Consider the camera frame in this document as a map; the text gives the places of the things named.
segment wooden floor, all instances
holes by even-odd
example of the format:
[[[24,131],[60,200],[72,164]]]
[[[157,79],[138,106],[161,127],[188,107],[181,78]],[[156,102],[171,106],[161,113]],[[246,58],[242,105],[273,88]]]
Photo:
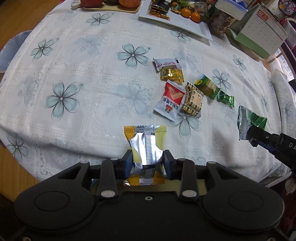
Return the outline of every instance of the wooden floor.
[[[20,32],[32,30],[60,0],[6,0],[0,6],[0,49]],[[11,201],[38,181],[0,143],[0,194]]]

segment apple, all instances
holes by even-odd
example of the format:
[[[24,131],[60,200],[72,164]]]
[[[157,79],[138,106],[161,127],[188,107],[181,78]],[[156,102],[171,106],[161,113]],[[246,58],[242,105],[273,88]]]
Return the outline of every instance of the apple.
[[[80,0],[83,7],[98,7],[104,0]]]

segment wrapped candy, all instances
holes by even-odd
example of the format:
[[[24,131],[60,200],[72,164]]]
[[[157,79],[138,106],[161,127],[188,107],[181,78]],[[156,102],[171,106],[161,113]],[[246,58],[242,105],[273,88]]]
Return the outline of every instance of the wrapped candy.
[[[125,126],[124,134],[133,155],[133,167],[129,178],[124,183],[129,185],[163,184],[166,126]]]
[[[204,74],[197,77],[193,84],[210,99],[215,99],[216,95],[220,91],[220,88]]]
[[[184,90],[168,80],[165,84],[163,97],[156,104],[154,110],[169,120],[175,121],[184,95]]]
[[[220,91],[219,94],[217,95],[217,101],[223,102],[229,105],[230,107],[234,107],[234,97],[227,95],[223,91]]]
[[[192,116],[196,116],[202,108],[203,93],[193,84],[187,82],[185,103],[182,110]]]
[[[264,130],[266,123],[266,117],[259,116],[248,108],[239,105],[237,114],[237,127],[239,129],[240,140],[247,140],[247,132],[251,126],[256,126]]]
[[[165,69],[181,69],[181,65],[177,58],[154,58],[157,71]]]
[[[183,83],[184,77],[181,69],[164,69],[160,70],[160,79],[161,80],[171,80]]]

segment table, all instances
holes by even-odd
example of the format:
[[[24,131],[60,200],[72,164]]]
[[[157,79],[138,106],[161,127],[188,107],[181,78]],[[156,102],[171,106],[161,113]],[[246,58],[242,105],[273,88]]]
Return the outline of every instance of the table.
[[[60,4],[34,29],[0,87],[0,139],[33,176],[120,158],[129,148],[123,127],[139,124],[165,124],[165,146],[176,158],[214,160],[255,181],[289,175],[265,149],[239,141],[236,127],[241,103],[268,118],[267,131],[295,136],[295,104],[279,72],[271,76],[226,36],[210,42],[137,15],[69,6]],[[155,114],[165,82],[152,59],[160,57],[177,57],[186,81],[205,73],[235,97],[235,108],[205,97],[199,119],[180,112],[173,123]]]

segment tray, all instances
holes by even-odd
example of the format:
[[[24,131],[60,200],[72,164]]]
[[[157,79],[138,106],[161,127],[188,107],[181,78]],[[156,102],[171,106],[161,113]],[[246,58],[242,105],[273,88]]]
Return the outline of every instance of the tray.
[[[122,5],[109,5],[109,4],[106,4],[106,3],[103,3],[101,5],[101,7],[83,7],[84,9],[87,9],[87,10],[103,10],[103,11],[116,11],[116,12],[129,12],[129,13],[135,13],[135,12],[138,12],[139,11],[139,8],[140,8],[140,5],[138,7],[133,7],[133,8],[129,8],[129,7],[124,7]]]
[[[200,36],[212,41],[212,36],[209,30],[209,27],[207,26],[206,23],[204,22],[195,23],[188,18],[182,17],[180,14],[176,14],[172,12],[171,10],[169,10],[169,12],[166,14],[167,16],[170,17],[170,21],[163,18],[150,16],[149,11],[150,11],[151,1],[145,0],[144,2],[145,3],[139,12],[140,18],[147,18],[157,22],[165,23],[167,25],[171,25],[179,29],[186,30],[187,32],[190,32],[192,34],[195,34],[197,36]]]

